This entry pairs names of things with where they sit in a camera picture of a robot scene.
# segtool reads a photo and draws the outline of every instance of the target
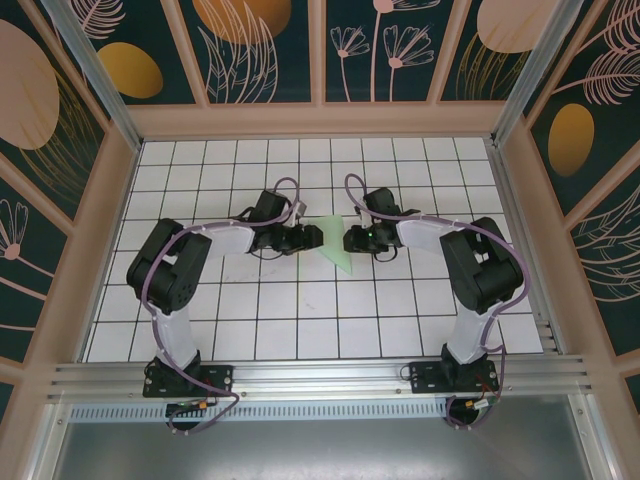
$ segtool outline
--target leaf illustration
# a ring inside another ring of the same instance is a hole
[[[122,0],[71,0],[85,35],[95,40],[106,40],[125,17]]]
[[[589,103],[621,105],[621,100],[640,84],[640,50],[628,53],[611,50],[600,55],[579,83],[584,84]]]
[[[640,0],[616,0],[607,19],[604,39],[619,53],[635,50],[640,44]]]

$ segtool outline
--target green triangular object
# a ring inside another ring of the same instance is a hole
[[[347,275],[351,275],[351,255],[344,251],[344,221],[341,215],[310,218],[310,225],[316,225],[324,234],[324,245],[318,248],[327,259],[340,267]]]

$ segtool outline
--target white floor tile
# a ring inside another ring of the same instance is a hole
[[[151,322],[138,322],[131,346],[130,362],[150,362],[156,356],[156,340]]]
[[[127,220],[155,220],[160,216],[164,192],[134,192],[129,201]]]
[[[364,167],[362,162],[360,163],[347,163],[347,162],[335,162],[331,164],[331,171],[333,174],[333,186],[334,188],[344,188],[344,177],[349,173],[355,173],[360,178],[364,179]]]
[[[167,186],[168,166],[140,167],[133,184],[134,192],[163,191]]]
[[[400,162],[398,179],[403,187],[428,187],[431,185],[427,162]]]
[[[373,281],[338,282],[339,317],[375,317],[377,313]]]
[[[481,138],[456,138],[456,150],[460,160],[486,160],[487,149]]]
[[[296,318],[298,288],[295,283],[260,284],[258,319]]]
[[[269,163],[298,163],[298,140],[269,140]]]
[[[218,316],[218,296],[220,285],[201,283],[189,302],[189,316],[192,320],[215,320]]]
[[[138,318],[140,301],[129,285],[109,285],[105,289],[100,322],[128,322]]]
[[[334,188],[333,189],[333,211],[336,215],[344,215],[350,216],[355,215],[356,211],[354,210],[355,205],[351,201],[349,197],[347,197],[347,192],[344,188]]]
[[[240,215],[247,207],[254,207],[261,193],[262,190],[232,190],[231,216]]]
[[[306,217],[333,215],[333,201],[330,188],[303,188],[300,201],[307,206]]]
[[[176,142],[173,151],[173,165],[199,165],[204,160],[204,147],[207,142]]]
[[[256,360],[295,360],[296,321],[258,321]]]
[[[123,223],[118,250],[140,250],[158,222],[129,220]]]
[[[200,190],[228,190],[232,178],[233,165],[205,165],[202,167]]]
[[[136,255],[138,255],[137,252],[116,252],[111,271],[109,272],[109,284],[127,284],[127,271],[136,258]]]
[[[233,188],[264,188],[266,185],[267,165],[236,164],[233,172]]]
[[[502,213],[502,204],[496,187],[467,187],[471,211],[475,213]]]
[[[420,357],[420,330],[416,317],[380,319],[383,357]]]
[[[299,279],[301,282],[335,280],[335,265],[317,250],[298,254]]]
[[[375,358],[380,356],[378,319],[341,318],[340,358]]]
[[[270,258],[273,252],[263,252]],[[262,260],[260,266],[261,282],[295,282],[298,279],[298,255],[285,255],[275,260]]]
[[[247,253],[225,255],[222,281],[224,283],[257,282],[260,277],[260,259]]]
[[[424,147],[429,160],[457,160],[453,138],[425,138]]]
[[[299,181],[298,177],[298,164],[297,163],[271,163],[267,165],[267,188],[273,188],[276,186],[276,182],[281,178],[290,177],[296,182]],[[290,182],[284,182],[278,189],[295,188]]]
[[[495,185],[493,172],[489,162],[484,161],[466,161],[460,162],[462,173],[464,175],[464,183],[470,185]]]
[[[458,162],[429,162],[431,179],[436,187],[462,186],[462,172]]]
[[[197,190],[201,171],[201,165],[172,165],[167,190]]]
[[[456,325],[455,316],[420,317],[420,334],[425,356],[440,356]]]
[[[500,329],[507,353],[542,353],[533,315],[501,315]]]
[[[167,192],[162,202],[162,218],[193,218],[198,192]]]
[[[301,162],[330,162],[331,142],[328,138],[300,140]]]
[[[337,268],[338,280],[373,280],[373,266],[371,255],[351,254],[351,275],[347,275],[342,269]]]
[[[170,165],[175,142],[145,142],[140,165]]]
[[[337,320],[303,320],[298,322],[298,358],[337,358]]]
[[[135,322],[97,324],[89,362],[126,362],[135,326]]]
[[[397,187],[395,162],[367,162],[364,164],[365,183],[371,192],[380,187]]]
[[[393,162],[393,143],[390,138],[363,138],[362,149],[367,162]]]
[[[218,322],[213,359],[253,360],[256,322]]]
[[[200,350],[200,358],[209,362],[213,360],[213,341],[216,334],[216,322],[191,322],[191,332]]]
[[[238,140],[236,163],[266,163],[267,140]]]
[[[396,160],[426,160],[421,138],[394,138]]]
[[[257,283],[224,283],[220,288],[220,320],[246,320],[258,314]]]
[[[416,280],[416,300],[419,315],[455,315],[449,280]]]
[[[359,138],[332,138],[332,162],[361,162],[362,143]]]
[[[333,282],[298,284],[299,318],[335,318],[336,285]]]
[[[422,213],[436,214],[436,200],[431,187],[400,187],[402,206],[405,210],[411,208]]]
[[[464,187],[435,187],[433,193],[438,213],[471,213]]]
[[[301,163],[300,164],[301,188],[327,188],[331,187],[330,163]]]
[[[376,281],[378,315],[403,316],[416,314],[416,301],[411,280]]]
[[[199,191],[195,218],[228,217],[230,200],[230,191]]]
[[[389,262],[393,257],[393,249],[388,253],[378,255],[380,261],[374,260],[373,267],[375,269],[376,280],[406,280],[411,279],[411,266],[409,265],[409,251],[406,248],[398,249],[398,256]]]
[[[449,270],[444,257],[421,248],[409,249],[413,278],[448,278]]]
[[[204,163],[234,163],[236,159],[235,140],[213,140],[207,142],[204,152]]]

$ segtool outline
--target purple cable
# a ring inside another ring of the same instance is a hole
[[[465,228],[468,230],[472,230],[476,233],[479,233],[481,235],[484,235],[488,238],[490,238],[491,240],[493,240],[494,242],[496,242],[498,245],[500,245],[501,247],[503,247],[507,252],[509,252],[509,254],[516,260],[516,262],[518,262],[518,265],[520,266],[520,269],[522,270],[522,275],[524,277],[524,287],[522,289],[522,292],[520,293],[520,295],[518,295],[515,299],[511,300],[510,302],[507,303],[503,303],[502,305],[499,305],[489,316],[489,321],[487,322],[484,330],[482,331],[482,336],[480,337],[480,345],[482,346],[482,348],[488,352],[488,353],[496,353],[496,352],[501,352],[502,353],[502,357],[500,360],[500,384],[498,387],[498,392],[497,392],[497,397],[500,398],[500,396],[502,395],[502,386],[504,384],[504,370],[505,370],[505,363],[506,363],[506,349],[504,347],[504,345],[500,345],[499,347],[496,348],[487,348],[487,338],[489,337],[489,332],[491,331],[491,327],[493,326],[496,318],[498,317],[499,314],[501,314],[502,312],[504,312],[505,310],[508,310],[509,308],[513,307],[514,305],[517,305],[518,303],[520,303],[529,293],[529,289],[531,287],[531,273],[529,272],[529,268],[527,267],[526,262],[524,261],[524,259],[522,258],[522,256],[516,252],[513,247],[511,247],[511,245],[509,245],[504,239],[500,238],[499,236],[495,235],[494,233],[485,230],[484,228],[480,228],[477,227],[475,225],[471,225],[469,223],[465,223],[465,222],[457,222],[457,221],[453,221],[453,220],[447,220],[446,218],[440,218],[440,217],[434,217],[433,215],[424,215],[424,214],[420,214],[420,215],[411,215],[411,216],[406,216],[406,217],[400,217],[400,216],[394,216],[394,215],[383,215],[381,213],[377,213],[374,212],[372,210],[369,210],[366,206],[362,205],[362,203],[360,203],[358,200],[356,200],[356,198],[353,196],[353,194],[351,193],[351,189],[349,187],[349,179],[350,178],[355,178],[359,183],[360,186],[362,187],[362,189],[364,190],[364,193],[366,195],[367,193],[367,187],[364,184],[364,180],[362,180],[362,178],[360,178],[358,175],[356,175],[355,173],[349,173],[345,178],[344,178],[344,188],[347,192],[347,196],[349,197],[349,199],[354,203],[354,205],[356,207],[358,207],[361,211],[368,213],[369,215],[371,215],[372,217],[376,217],[376,218],[380,218],[382,220],[390,220],[393,222],[401,222],[404,220],[421,220],[421,221],[426,221],[426,222],[431,222],[431,223],[437,223],[439,225],[448,225],[448,226],[452,226],[452,227],[461,227],[461,228]],[[456,420],[455,418],[451,417],[450,415],[450,411],[451,411],[451,404],[453,403],[453,401],[456,399],[456,396],[452,396],[451,398],[449,398],[449,400],[447,400],[447,405],[445,408],[445,420],[446,422],[452,426],[452,427],[459,427],[459,426],[466,426],[469,430],[472,429],[471,425],[464,425],[462,422],[459,422],[458,420]],[[493,410],[493,407],[489,408],[489,410],[482,416],[482,418],[480,418],[480,420],[476,421],[474,423],[474,428],[479,427],[480,425],[482,425],[484,422],[487,421],[487,418],[489,417],[489,413]]]
[[[171,358],[169,353],[166,351],[164,343],[162,342],[162,338],[160,338],[160,332],[158,331],[158,323],[157,323],[157,311],[156,311],[156,309],[154,307],[152,307],[149,304],[149,298],[148,297],[149,297],[149,285],[151,284],[151,279],[153,278],[153,275],[155,275],[156,270],[158,269],[158,266],[160,265],[160,262],[162,262],[162,259],[167,254],[167,252],[171,249],[171,247],[173,245],[175,245],[175,243],[178,240],[180,240],[182,237],[184,237],[188,233],[204,232],[204,231],[206,231],[208,229],[211,229],[211,228],[226,227],[226,226],[229,226],[229,225],[236,225],[236,224],[240,225],[240,226],[243,226],[243,227],[266,227],[268,225],[272,225],[274,223],[279,223],[279,222],[284,222],[285,220],[287,220],[289,218],[289,216],[291,216],[291,214],[294,212],[296,205],[300,201],[300,187],[298,185],[298,182],[296,182],[293,178],[284,177],[284,178],[281,178],[280,180],[278,180],[276,182],[276,185],[273,188],[273,190],[275,191],[278,188],[278,186],[284,181],[289,181],[289,182],[291,182],[291,183],[293,183],[295,185],[296,194],[295,194],[295,197],[293,199],[293,202],[291,202],[291,205],[289,206],[289,208],[287,210],[285,210],[282,213],[282,215],[280,215],[277,218],[274,218],[273,220],[268,220],[266,222],[253,222],[253,223],[250,223],[250,222],[241,222],[239,220],[227,220],[227,221],[223,221],[223,222],[212,222],[212,223],[206,223],[204,225],[192,225],[190,227],[186,227],[183,230],[181,230],[180,232],[178,232],[176,235],[171,237],[171,240],[169,240],[169,242],[167,242],[167,244],[162,248],[162,250],[160,250],[160,253],[158,253],[158,256],[155,258],[155,260],[151,264],[151,268],[149,269],[149,273],[147,274],[147,277],[144,280],[144,283],[142,285],[142,292],[141,292],[141,295],[140,295],[140,301],[142,302],[142,306],[144,308],[146,308],[147,311],[149,311],[149,313],[151,314],[151,325],[152,325],[152,328],[153,328],[153,337],[155,338],[156,344],[158,345],[158,348],[160,349],[160,351],[164,355],[165,359],[167,360],[167,363],[169,364],[169,366],[171,368],[173,368],[178,373],[178,375],[180,375],[182,378],[184,378],[188,382],[191,382],[192,384],[194,384],[194,385],[196,385],[196,386],[198,386],[200,388],[205,389],[209,393],[215,393],[215,394],[218,394],[220,396],[233,397],[234,398],[233,402],[231,402],[230,405],[228,405],[220,413],[218,413],[218,415],[216,415],[215,417],[213,417],[211,420],[209,420],[207,422],[198,424],[197,426],[195,426],[191,430],[183,431],[183,430],[178,430],[177,428],[175,428],[174,425],[173,425],[173,419],[175,418],[175,415],[178,412],[174,413],[174,415],[172,415],[169,418],[169,426],[171,427],[172,432],[174,434],[187,436],[189,434],[198,433],[198,432],[201,432],[201,431],[209,428],[211,425],[216,423],[224,414],[226,414],[229,410],[231,410],[233,407],[235,407],[238,404],[238,402],[240,401],[240,396],[237,393],[230,392],[230,391],[227,391],[227,390],[222,390],[221,388],[216,388],[216,387],[213,387],[211,385],[207,385],[206,383],[203,383],[203,382],[193,378],[192,376],[187,374],[184,370],[182,370],[178,366],[178,364],[175,362],[175,360],[173,358]]]

